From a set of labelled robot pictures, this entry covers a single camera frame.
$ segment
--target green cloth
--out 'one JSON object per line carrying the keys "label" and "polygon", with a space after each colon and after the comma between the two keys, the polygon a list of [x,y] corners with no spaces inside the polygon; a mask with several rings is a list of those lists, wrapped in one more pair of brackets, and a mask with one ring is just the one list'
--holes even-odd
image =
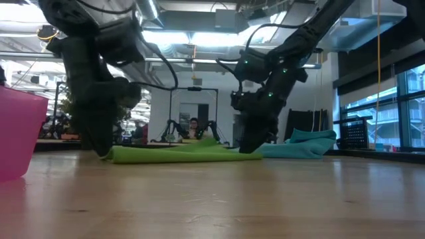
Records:
{"label": "green cloth", "polygon": [[166,149],[138,149],[113,146],[106,160],[116,164],[132,163],[191,163],[260,160],[257,153],[241,154],[218,145],[215,139],[204,139],[197,143]]}
{"label": "green cloth", "polygon": [[261,153],[265,158],[321,159],[336,138],[333,130],[306,132],[294,129],[291,139],[284,144],[265,143],[255,153]]}

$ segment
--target wooden tabletop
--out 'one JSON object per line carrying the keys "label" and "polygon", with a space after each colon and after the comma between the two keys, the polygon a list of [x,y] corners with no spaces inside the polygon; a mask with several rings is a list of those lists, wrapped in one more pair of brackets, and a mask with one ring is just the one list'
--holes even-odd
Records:
{"label": "wooden tabletop", "polygon": [[425,168],[328,157],[112,165],[34,155],[0,183],[0,238],[424,238]]}

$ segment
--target teal towel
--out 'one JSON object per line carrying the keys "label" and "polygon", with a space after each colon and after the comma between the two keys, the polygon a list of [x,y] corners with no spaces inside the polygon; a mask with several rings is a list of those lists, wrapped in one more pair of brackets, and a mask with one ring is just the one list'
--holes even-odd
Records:
{"label": "teal towel", "polygon": [[286,143],[265,143],[255,153],[261,153],[265,158],[321,159],[336,139],[337,134],[333,130],[306,132],[294,129]]}

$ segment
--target pink bin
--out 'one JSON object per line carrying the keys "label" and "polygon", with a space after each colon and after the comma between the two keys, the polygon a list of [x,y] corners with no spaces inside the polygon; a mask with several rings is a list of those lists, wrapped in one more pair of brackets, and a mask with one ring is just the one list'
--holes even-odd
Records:
{"label": "pink bin", "polygon": [[47,103],[46,98],[0,86],[0,182],[27,172]]}

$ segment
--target black rack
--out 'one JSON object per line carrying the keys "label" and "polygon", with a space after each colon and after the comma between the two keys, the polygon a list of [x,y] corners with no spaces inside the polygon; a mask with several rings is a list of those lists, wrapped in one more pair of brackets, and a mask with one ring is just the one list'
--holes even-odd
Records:
{"label": "black rack", "polygon": [[372,116],[367,116],[334,121],[334,124],[339,124],[341,130],[339,148],[368,149],[369,137],[367,133],[367,120],[371,119],[373,119]]}

